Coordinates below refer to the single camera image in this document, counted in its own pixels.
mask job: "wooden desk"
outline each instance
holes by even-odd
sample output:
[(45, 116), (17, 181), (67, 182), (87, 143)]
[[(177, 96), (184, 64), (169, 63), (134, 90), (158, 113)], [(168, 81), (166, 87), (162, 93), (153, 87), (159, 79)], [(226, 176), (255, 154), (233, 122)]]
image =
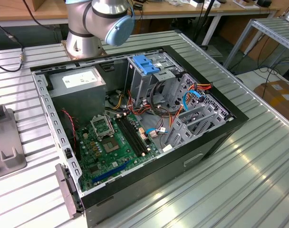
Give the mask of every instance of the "wooden desk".
[[(214, 19), (203, 44), (206, 45), (209, 43), (209, 40), (222, 16), (269, 14), (269, 17), (273, 17), (277, 10), (279, 10), (279, 8), (274, 6), (271, 6), (269, 9), (261, 8), (260, 10), (245, 10), (233, 3), (232, 0), (227, 0), (227, 3), (222, 4), (220, 8), (211, 10), (209, 16), (214, 16)], [(182, 6), (176, 7), (170, 5), (168, 2), (148, 2), (144, 4), (143, 19), (198, 17), (200, 12), (201, 8), (195, 8), (190, 4), (183, 4)], [(135, 11), (135, 14), (136, 19), (140, 18), (141, 13), (138, 10)], [(67, 10), (63, 0), (46, 0), (36, 12), (33, 12), (33, 15), (41, 24), (67, 23)], [(27, 10), (4, 6), (0, 6), (0, 24), (4, 27), (36, 25)]]

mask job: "metal rail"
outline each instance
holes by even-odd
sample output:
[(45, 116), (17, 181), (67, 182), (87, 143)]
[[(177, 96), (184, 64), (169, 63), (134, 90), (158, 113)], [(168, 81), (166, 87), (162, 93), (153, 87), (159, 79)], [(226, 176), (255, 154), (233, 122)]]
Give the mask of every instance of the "metal rail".
[(234, 56), (240, 49), (242, 43), (252, 30), (256, 28), (259, 30), (255, 38), (252, 40), (251, 44), (247, 47), (245, 53), (252, 49), (262, 33), (266, 34), (270, 38), (279, 42), (281, 45), (289, 49), (289, 22), (283, 18), (270, 18), (270, 19), (251, 19), (246, 26), (245, 30), (242, 32), (240, 38), (236, 42), (234, 48), (229, 54), (228, 58), (224, 63), (224, 67), (228, 68)]

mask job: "motherboard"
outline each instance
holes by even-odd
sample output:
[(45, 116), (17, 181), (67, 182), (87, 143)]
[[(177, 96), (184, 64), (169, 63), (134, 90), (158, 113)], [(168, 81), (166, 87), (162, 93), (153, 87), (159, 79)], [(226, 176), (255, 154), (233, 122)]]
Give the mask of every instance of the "motherboard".
[(78, 163), (83, 172), (82, 191), (160, 154), (134, 114), (95, 117), (90, 125), (76, 130), (76, 135), (80, 147)]

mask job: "blue pcie slot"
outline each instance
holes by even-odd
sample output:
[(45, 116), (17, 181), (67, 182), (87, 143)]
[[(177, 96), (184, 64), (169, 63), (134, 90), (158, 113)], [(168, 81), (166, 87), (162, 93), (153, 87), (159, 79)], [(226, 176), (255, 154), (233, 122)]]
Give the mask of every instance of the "blue pcie slot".
[(107, 177), (110, 177), (112, 176), (114, 173), (117, 173), (117, 172), (120, 172), (121, 170), (124, 170), (126, 168), (126, 165), (130, 162), (131, 160), (128, 160), (126, 161), (124, 164), (118, 166), (117, 168), (114, 168), (104, 174), (101, 174), (100, 176), (98, 177), (95, 177), (92, 179), (92, 183), (95, 183), (97, 181), (101, 181), (103, 180), (104, 178), (107, 178)]

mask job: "green circuit board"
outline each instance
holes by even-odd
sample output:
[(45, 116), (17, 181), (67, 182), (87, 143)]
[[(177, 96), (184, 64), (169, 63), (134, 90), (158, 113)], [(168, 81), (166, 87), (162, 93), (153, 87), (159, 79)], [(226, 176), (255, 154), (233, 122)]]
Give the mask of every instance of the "green circuit board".
[[(134, 126), (136, 125), (137, 129), (141, 127), (133, 114), (129, 114), (126, 119), (129, 123)], [(140, 137), (139, 131), (135, 130), (142, 143), (149, 148), (149, 151), (145, 156), (137, 157), (117, 125), (115, 118), (110, 119), (110, 123), (114, 129), (113, 137), (107, 136), (100, 140), (91, 124), (76, 130), (81, 155), (78, 163), (82, 170), (82, 176), (80, 178), (82, 191), (89, 190), (98, 184), (119, 175), (121, 172), (129, 170), (160, 154), (150, 138), (145, 141)], [(100, 126), (98, 128), (95, 126), (97, 132), (105, 131), (105, 125), (99, 124), (103, 129), (100, 130)], [(102, 177), (103, 174), (109, 171), (116, 171), (116, 168), (122, 168), (123, 166), (124, 169), (113, 173), (111, 176), (97, 182), (93, 181), (93, 179), (95, 180), (97, 177)]]

